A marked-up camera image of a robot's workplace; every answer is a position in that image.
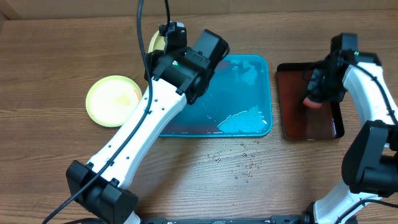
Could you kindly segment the teal plastic tray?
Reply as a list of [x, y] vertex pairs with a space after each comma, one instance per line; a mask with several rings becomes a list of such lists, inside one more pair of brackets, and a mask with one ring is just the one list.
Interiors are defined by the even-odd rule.
[[229, 55], [216, 67], [206, 93], [161, 132], [168, 138], [243, 138], [272, 129], [269, 67], [260, 55]]

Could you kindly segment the black red lacquer tray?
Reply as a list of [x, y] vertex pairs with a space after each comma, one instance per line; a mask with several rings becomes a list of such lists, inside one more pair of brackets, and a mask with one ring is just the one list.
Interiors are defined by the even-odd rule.
[[319, 109], [304, 105], [308, 79], [313, 70], [302, 71], [309, 63], [282, 63], [276, 71], [280, 117], [284, 137], [289, 141], [333, 140], [344, 136], [340, 105], [324, 102]]

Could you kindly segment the orange sponge with dark scourer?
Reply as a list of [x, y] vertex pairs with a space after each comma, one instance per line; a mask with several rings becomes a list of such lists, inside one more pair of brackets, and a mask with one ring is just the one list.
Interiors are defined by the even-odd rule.
[[303, 104], [304, 104], [305, 106], [309, 107], [309, 108], [312, 108], [312, 109], [320, 109], [320, 108], [323, 106], [322, 103], [314, 102], [314, 101], [312, 101], [309, 97], [306, 97], [306, 98], [303, 100]]

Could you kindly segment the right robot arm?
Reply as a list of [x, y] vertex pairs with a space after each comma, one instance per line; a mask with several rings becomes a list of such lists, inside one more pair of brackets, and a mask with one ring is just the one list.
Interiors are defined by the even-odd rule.
[[361, 130], [341, 165], [342, 180], [325, 197], [310, 204], [300, 223], [355, 223], [355, 213], [370, 203], [386, 205], [397, 192], [397, 105], [384, 81], [376, 54], [334, 50], [316, 68], [304, 103], [353, 99]]

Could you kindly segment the yellow-green plate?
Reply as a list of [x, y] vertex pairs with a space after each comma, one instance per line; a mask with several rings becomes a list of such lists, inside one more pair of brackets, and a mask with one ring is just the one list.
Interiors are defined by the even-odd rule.
[[121, 75], [98, 80], [86, 95], [86, 111], [97, 124], [115, 128], [122, 126], [142, 98], [136, 82]]
[[148, 48], [148, 52], [153, 52], [154, 50], [164, 50], [165, 48], [165, 40], [164, 37], [159, 34], [157, 30], [156, 33], [152, 36]]

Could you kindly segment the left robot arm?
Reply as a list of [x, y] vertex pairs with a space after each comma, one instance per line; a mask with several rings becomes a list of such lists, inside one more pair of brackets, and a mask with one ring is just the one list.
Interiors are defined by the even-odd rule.
[[140, 223], [137, 195], [128, 188], [139, 164], [166, 125], [208, 89], [228, 43], [205, 29], [194, 47], [187, 46], [186, 28], [173, 22], [162, 50], [146, 54], [149, 86], [141, 101], [112, 139], [86, 164], [73, 161], [66, 177], [71, 199], [94, 218], [83, 223]]

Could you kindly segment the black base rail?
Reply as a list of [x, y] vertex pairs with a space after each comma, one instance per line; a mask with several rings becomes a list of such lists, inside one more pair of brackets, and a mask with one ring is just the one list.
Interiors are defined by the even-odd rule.
[[308, 215], [273, 215], [268, 218], [213, 218], [179, 219], [145, 218], [142, 224], [309, 224], [313, 223]]

